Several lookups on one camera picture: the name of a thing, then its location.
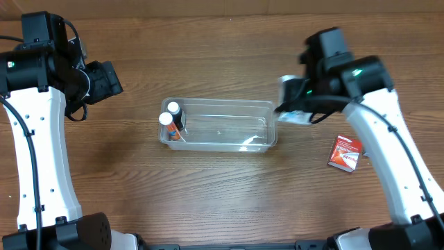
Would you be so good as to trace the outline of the orange tube white cap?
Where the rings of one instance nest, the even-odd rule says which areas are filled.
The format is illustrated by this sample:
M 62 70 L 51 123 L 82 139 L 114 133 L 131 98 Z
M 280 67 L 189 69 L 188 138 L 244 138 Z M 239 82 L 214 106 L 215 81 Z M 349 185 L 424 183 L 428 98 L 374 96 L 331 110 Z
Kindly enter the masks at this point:
M 180 131 L 173 120 L 173 115 L 169 112 L 163 112 L 159 116 L 159 122 L 167 130 L 170 140 L 178 141 L 182 140 Z

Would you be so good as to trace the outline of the white and blue box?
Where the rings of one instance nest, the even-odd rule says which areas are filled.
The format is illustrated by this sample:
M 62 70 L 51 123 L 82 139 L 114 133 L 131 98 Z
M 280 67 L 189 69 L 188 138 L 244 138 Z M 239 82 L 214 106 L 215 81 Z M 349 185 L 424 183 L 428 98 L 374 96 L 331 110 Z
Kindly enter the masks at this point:
M 298 92 L 303 81 L 303 78 L 296 75 L 284 75 L 280 77 L 279 105 L 290 100 L 291 97 Z M 283 111 L 279 114 L 278 121 L 299 125 L 310 125 L 310 116 L 311 113 L 303 112 L 301 110 L 295 110 L 292 112 Z

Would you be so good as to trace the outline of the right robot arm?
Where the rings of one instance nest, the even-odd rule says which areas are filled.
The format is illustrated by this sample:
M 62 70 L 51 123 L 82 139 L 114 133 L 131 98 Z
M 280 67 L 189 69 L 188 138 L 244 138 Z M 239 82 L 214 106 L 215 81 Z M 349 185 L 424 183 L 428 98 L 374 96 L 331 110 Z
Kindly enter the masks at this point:
M 391 216 L 389 224 L 337 233 L 317 248 L 442 249 L 443 190 L 413 141 L 383 62 L 355 58 L 337 27 L 313 34 L 305 46 L 304 76 L 280 79 L 278 119 L 312 125 L 344 114 L 373 164 Z

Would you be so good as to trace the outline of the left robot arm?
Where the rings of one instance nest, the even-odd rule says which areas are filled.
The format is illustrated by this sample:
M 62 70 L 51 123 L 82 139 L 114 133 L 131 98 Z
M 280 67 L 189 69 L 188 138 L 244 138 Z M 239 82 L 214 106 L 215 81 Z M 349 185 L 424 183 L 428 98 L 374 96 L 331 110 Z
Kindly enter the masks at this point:
M 16 233 L 4 249 L 143 249 L 113 230 L 105 214 L 84 215 L 71 180 L 65 120 L 123 90 L 111 62 L 85 62 L 73 25 L 49 12 L 22 16 L 22 38 L 1 54 L 1 104 L 19 174 Z

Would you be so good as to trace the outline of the black bottle white cap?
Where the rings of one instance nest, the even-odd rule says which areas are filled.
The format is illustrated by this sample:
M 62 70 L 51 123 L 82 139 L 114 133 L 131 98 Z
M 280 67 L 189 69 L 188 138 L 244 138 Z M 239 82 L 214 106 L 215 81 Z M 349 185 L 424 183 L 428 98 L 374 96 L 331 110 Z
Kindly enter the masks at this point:
M 186 117 L 185 117 L 185 113 L 184 113 L 183 109 L 180 107 L 180 105 L 177 102 L 172 101 L 172 102 L 168 103 L 167 110 L 172 115 L 173 122 L 176 125 L 176 127 L 178 128 L 178 130 L 179 131 L 183 130 L 185 128 L 185 124 L 186 124 Z

